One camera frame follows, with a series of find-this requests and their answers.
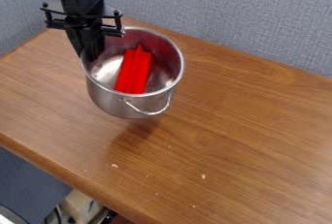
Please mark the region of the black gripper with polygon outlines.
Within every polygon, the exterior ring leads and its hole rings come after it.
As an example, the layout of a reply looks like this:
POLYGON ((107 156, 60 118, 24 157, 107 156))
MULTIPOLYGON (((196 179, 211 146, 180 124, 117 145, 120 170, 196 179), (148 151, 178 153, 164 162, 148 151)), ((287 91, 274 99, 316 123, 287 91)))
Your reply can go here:
POLYGON ((104 4, 104 0, 60 0, 58 3, 42 4, 41 11, 45 13, 46 21, 57 25, 52 20, 52 14, 57 14, 76 21, 99 20, 111 18, 113 25, 100 24, 99 29, 69 28, 65 35, 81 62, 88 65, 104 51, 104 34, 121 37, 124 34, 121 26, 121 12, 104 4))

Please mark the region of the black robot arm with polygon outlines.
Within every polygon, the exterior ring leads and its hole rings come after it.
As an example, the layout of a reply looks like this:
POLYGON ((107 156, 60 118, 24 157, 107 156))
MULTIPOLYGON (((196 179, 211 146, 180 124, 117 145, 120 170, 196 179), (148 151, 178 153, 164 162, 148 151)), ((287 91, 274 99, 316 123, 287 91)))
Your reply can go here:
POLYGON ((40 10, 45 26, 65 32, 77 56, 95 61, 104 52, 104 37, 121 37, 123 13, 104 4, 104 0, 60 0, 44 2, 40 10))

